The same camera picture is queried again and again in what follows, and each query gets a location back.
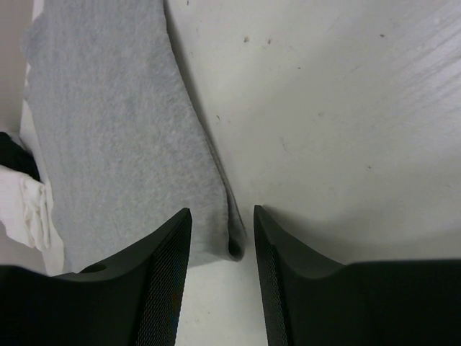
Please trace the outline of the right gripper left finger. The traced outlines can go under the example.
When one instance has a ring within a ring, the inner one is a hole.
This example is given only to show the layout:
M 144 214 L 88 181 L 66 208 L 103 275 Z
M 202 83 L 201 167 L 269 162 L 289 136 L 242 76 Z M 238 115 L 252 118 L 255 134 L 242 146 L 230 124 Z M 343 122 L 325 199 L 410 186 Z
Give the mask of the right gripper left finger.
M 78 273 L 1 267 L 3 345 L 173 345 L 192 233 L 188 209 Z

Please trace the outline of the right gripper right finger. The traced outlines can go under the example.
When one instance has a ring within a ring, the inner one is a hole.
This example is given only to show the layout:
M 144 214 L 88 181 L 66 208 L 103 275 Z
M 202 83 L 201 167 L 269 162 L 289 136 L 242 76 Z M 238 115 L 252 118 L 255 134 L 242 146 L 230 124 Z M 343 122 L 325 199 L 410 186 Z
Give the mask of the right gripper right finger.
M 270 345 L 458 345 L 460 261 L 340 264 L 260 205 L 254 238 Z

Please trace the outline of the grey tank top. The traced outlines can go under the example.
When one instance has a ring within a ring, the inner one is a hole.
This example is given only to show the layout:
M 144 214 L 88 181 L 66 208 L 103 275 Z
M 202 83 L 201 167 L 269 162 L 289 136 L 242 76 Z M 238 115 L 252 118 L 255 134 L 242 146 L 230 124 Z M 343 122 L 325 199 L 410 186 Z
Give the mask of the grey tank top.
M 25 99 L 67 271 L 192 214 L 189 263 L 240 260 L 245 231 L 176 64 L 162 1 L 46 1 Z

